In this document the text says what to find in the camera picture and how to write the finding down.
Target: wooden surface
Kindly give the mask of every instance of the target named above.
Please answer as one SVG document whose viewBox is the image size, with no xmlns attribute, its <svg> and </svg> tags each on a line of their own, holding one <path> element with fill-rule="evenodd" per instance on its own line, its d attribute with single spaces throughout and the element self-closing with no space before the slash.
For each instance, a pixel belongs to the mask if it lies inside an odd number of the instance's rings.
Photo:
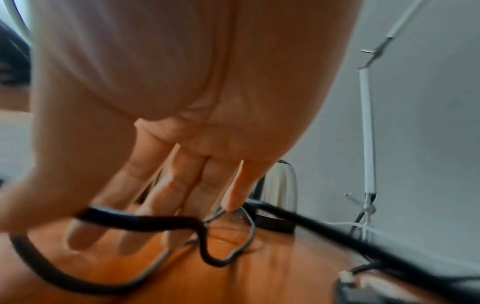
<svg viewBox="0 0 480 304">
<path fill-rule="evenodd" d="M 156 238 L 138 254 L 115 255 L 116 231 L 86 253 L 62 246 L 67 222 L 32 232 L 31 238 L 60 269 L 103 283 L 133 278 L 161 251 Z M 209 250 L 226 257 L 244 242 L 249 226 L 237 219 L 212 224 Z M 332 303 L 332 285 L 349 268 L 348 256 L 314 237 L 259 229 L 248 254 L 226 268 L 206 265 L 198 249 L 179 251 L 151 282 L 123 297 L 92 297 L 61 291 L 38 279 L 17 257 L 6 235 L 0 239 L 0 303 Z"/>
</svg>

